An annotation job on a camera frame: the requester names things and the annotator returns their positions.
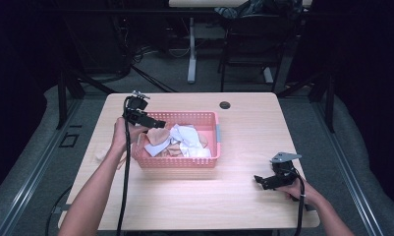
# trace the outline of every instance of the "chair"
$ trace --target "chair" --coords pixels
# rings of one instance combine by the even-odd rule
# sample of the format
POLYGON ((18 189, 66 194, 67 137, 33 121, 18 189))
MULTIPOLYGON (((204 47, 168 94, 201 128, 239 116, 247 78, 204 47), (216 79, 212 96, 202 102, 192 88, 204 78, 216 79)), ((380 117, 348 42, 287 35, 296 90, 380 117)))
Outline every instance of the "chair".
POLYGON ((278 15, 247 15, 233 19, 226 27, 224 46, 218 66, 221 91, 224 84, 267 84, 267 82, 226 82, 225 69, 230 67, 276 67, 272 91, 275 90, 284 45, 295 31, 295 22, 278 15))

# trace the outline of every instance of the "pink basket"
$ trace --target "pink basket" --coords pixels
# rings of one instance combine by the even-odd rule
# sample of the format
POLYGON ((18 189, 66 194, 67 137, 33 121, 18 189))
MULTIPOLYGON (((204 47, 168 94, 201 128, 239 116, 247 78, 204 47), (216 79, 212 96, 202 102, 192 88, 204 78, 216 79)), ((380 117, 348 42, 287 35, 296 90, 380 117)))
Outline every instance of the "pink basket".
POLYGON ((211 157, 153 157, 144 146, 149 144, 145 134, 141 134, 132 146, 132 158, 141 168, 213 168, 220 156, 218 117, 215 112, 148 112, 156 120, 166 121, 166 129, 178 125, 194 125, 196 130, 208 139, 211 157))

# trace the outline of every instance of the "light wood tabletop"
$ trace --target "light wood tabletop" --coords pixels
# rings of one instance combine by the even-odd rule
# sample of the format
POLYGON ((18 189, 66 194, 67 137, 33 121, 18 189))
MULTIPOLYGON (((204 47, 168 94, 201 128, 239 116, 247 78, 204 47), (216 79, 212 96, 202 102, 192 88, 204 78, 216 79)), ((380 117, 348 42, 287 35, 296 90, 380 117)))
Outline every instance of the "light wood tabletop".
MULTIPOLYGON (((209 7, 238 7, 248 0, 169 0, 170 7, 209 8, 209 7)), ((312 0, 304 0, 305 7, 310 6, 312 0)))
MULTIPOLYGON (((129 94, 110 94, 84 155, 70 205, 98 167, 95 154, 107 147, 129 94)), ((147 112, 213 111, 218 114, 221 154, 214 168, 141 169, 132 159, 124 230, 227 230, 296 228, 298 203, 264 191, 253 176, 273 176, 269 160, 296 153, 279 102, 269 92, 146 93, 147 112), (222 101, 229 109, 220 107, 222 101)), ((295 167, 304 176, 298 159, 295 167)), ((116 172, 99 230, 117 228, 124 167, 116 172)), ((315 210, 304 210, 303 227, 315 227, 315 210)))

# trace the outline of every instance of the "person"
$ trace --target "person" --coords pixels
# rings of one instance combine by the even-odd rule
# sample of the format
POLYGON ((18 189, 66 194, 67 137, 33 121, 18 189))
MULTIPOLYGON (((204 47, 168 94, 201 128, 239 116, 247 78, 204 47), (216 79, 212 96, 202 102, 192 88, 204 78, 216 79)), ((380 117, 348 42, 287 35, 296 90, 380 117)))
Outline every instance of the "person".
MULTIPOLYGON (((147 131, 144 126, 134 126, 129 123, 131 143, 135 143, 139 134, 147 131)), ((117 119, 114 125, 114 134, 111 147, 104 160, 89 177, 80 192, 74 199, 65 219, 61 224, 59 235, 95 235, 107 205, 111 184, 120 159, 126 150, 126 126, 124 118, 117 119)), ((350 229, 338 216, 331 203, 314 189, 308 182, 305 183, 305 203, 316 208, 327 235, 353 235, 350 229)), ((277 188, 294 197, 299 197, 300 181, 297 179, 293 185, 277 188)))
MULTIPOLYGON (((305 204, 311 205, 316 209, 319 219, 324 226, 325 234, 328 236, 354 235, 340 216, 338 216, 332 204, 306 180, 303 181, 305 185, 305 204)), ((301 195, 300 187, 301 181, 296 179, 292 185, 279 187, 276 190, 285 192, 288 199, 290 199, 290 196, 299 199, 301 195)))

